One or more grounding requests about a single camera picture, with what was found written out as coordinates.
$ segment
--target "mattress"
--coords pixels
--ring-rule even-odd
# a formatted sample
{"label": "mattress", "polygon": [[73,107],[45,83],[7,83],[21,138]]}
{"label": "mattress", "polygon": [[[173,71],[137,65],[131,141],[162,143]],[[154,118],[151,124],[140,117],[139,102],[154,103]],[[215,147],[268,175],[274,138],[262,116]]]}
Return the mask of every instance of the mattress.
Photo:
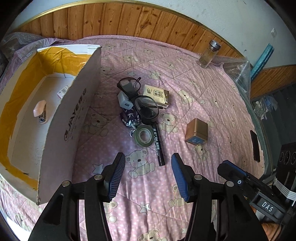
{"label": "mattress", "polygon": [[[88,110],[76,152],[73,183],[100,174],[118,152],[126,167],[116,197],[105,203],[113,240],[178,240],[185,236],[192,204],[181,198],[170,157],[178,152],[195,173],[213,182],[223,160],[230,160],[256,177],[264,172],[253,159],[250,130],[255,131],[236,85],[222,66],[202,69],[199,56],[175,46],[127,36],[94,36],[54,44],[102,46],[101,84]],[[158,126],[166,165],[160,167],[155,146],[138,146],[121,121],[116,87],[125,77],[141,77],[141,84],[170,93],[170,105],[160,110]],[[194,146],[184,142],[186,125],[199,118],[208,124],[208,142]],[[32,230],[45,207],[37,206],[0,180],[0,208],[25,230]],[[216,217],[212,202],[212,221]],[[81,240],[87,240],[84,201],[79,203]]]}

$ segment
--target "dark floor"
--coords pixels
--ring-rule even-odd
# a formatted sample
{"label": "dark floor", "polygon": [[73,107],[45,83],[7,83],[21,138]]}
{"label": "dark floor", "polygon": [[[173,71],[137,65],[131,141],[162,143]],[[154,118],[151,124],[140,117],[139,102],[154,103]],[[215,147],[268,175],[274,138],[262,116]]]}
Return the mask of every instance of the dark floor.
{"label": "dark floor", "polygon": [[262,120],[262,124],[269,143],[270,160],[276,168],[281,146],[296,142],[296,84],[269,95],[278,102],[278,109],[267,112],[267,120]]}

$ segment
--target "green tape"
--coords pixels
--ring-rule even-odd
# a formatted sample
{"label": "green tape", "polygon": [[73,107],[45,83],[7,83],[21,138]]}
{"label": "green tape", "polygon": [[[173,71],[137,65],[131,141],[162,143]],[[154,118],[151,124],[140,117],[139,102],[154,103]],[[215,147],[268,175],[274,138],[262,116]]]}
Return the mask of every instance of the green tape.
{"label": "green tape", "polygon": [[151,126],[138,126],[133,133],[135,142],[142,147],[151,146],[154,141],[153,130]]}

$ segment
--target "glass bottle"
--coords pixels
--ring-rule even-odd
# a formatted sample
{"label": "glass bottle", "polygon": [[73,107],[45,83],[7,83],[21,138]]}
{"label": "glass bottle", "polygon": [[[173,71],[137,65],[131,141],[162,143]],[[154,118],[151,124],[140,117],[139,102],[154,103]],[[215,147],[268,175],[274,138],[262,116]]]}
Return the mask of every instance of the glass bottle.
{"label": "glass bottle", "polygon": [[199,61],[198,64],[205,69],[209,65],[209,63],[212,61],[212,59],[216,56],[220,48],[221,48],[220,44],[218,44],[214,40],[211,40],[209,43],[209,47],[207,47],[207,49],[204,51],[204,53],[198,60]]}

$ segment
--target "screw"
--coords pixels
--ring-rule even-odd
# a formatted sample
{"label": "screw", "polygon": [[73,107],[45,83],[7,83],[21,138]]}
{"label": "screw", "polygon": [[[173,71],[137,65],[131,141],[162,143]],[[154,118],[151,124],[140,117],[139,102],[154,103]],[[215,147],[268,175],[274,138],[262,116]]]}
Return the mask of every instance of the screw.
{"label": "screw", "polygon": [[101,180],[103,178],[103,176],[101,174],[95,175],[94,179],[95,180]]}
{"label": "screw", "polygon": [[194,175],[194,179],[200,181],[202,179],[202,176],[199,174]]}
{"label": "screw", "polygon": [[229,186],[229,187],[233,187],[233,186],[234,186],[234,184],[233,184],[232,181],[227,181],[227,182],[226,182],[226,185]]}
{"label": "screw", "polygon": [[70,181],[63,181],[62,182],[62,186],[63,187],[67,187],[67,186],[69,186],[70,185]]}

